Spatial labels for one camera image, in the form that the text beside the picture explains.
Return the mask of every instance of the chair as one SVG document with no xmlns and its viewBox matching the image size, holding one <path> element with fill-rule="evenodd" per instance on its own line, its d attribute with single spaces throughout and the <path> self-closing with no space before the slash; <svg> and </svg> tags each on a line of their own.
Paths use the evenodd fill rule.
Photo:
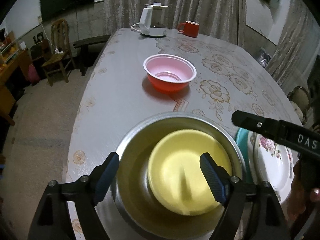
<svg viewBox="0 0 320 240">
<path fill-rule="evenodd" d="M 297 86 L 288 94 L 288 99 L 294 102 L 302 111 L 302 125 L 307 122 L 307 111 L 310 109 L 309 93 L 304 87 Z"/>
<path fill-rule="evenodd" d="M 68 26 L 68 23 L 65 19 L 59 19 L 51 25 L 51 41 L 52 41 L 52 44 L 56 48 L 59 49 L 59 51 L 63 50 L 63 53 L 59 54 L 59 53 L 54 52 L 54 54 L 51 56 L 51 58 L 42 64 L 42 68 L 44 70 L 44 73 L 48 79 L 50 86 L 53 86 L 53 84 L 52 84 L 52 79 L 49 76 L 49 74 L 52 74 L 52 73 L 55 73 L 58 71 L 62 72 L 64 80 L 66 81 L 66 83 L 68 83 L 69 80 L 68 80 L 68 76 L 66 73 L 66 68 L 68 67 L 70 62 L 72 62 L 73 68 L 75 69 L 76 64 L 73 60 L 71 50 L 70 50 L 69 26 Z M 66 66 L 64 67 L 62 64 L 62 60 L 68 55 L 70 56 L 70 60 L 66 64 Z"/>
</svg>

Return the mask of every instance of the red mug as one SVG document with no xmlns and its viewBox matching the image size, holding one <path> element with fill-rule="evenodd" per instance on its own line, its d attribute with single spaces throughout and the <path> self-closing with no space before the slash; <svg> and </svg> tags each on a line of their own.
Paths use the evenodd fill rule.
<svg viewBox="0 0 320 240">
<path fill-rule="evenodd" d="M 185 23 L 180 23 L 178 26 L 178 31 L 186 36 L 196 38 L 199 33 L 199 24 L 195 22 L 186 21 Z"/>
</svg>

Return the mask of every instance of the tiled floor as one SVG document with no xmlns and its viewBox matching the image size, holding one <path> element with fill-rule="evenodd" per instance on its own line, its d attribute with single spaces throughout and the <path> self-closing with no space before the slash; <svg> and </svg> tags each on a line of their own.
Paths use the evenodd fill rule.
<svg viewBox="0 0 320 240">
<path fill-rule="evenodd" d="M 58 76 L 53 87 L 41 80 L 27 87 L 17 102 L 16 124 L 10 127 L 3 149 L 6 166 L 0 196 L 3 217 L 19 240 L 28 237 L 47 183 L 63 181 L 73 124 L 91 71 L 92 67 L 82 77 L 79 69 L 73 70 L 68 84 Z"/>
</svg>

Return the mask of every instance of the red bowl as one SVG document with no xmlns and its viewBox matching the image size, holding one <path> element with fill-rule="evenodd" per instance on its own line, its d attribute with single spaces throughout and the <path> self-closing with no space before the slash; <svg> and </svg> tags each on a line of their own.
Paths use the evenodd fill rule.
<svg viewBox="0 0 320 240">
<path fill-rule="evenodd" d="M 143 67 L 153 87 L 165 94 L 178 92 L 197 75 L 189 61 L 169 54 L 150 56 L 143 62 Z"/>
</svg>

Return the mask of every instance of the person's hand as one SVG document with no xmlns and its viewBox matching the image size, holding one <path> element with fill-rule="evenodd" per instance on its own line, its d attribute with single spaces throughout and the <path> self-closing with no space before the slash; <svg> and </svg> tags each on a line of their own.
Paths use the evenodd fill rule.
<svg viewBox="0 0 320 240">
<path fill-rule="evenodd" d="M 293 168 L 294 178 L 291 183 L 291 193 L 288 199 L 288 216 L 291 220 L 296 220 L 298 215 L 306 210 L 306 202 L 308 199 L 312 202 L 320 201 L 320 189 L 314 188 L 310 194 L 306 194 L 301 181 L 300 175 L 300 161 L 297 161 Z"/>
</svg>

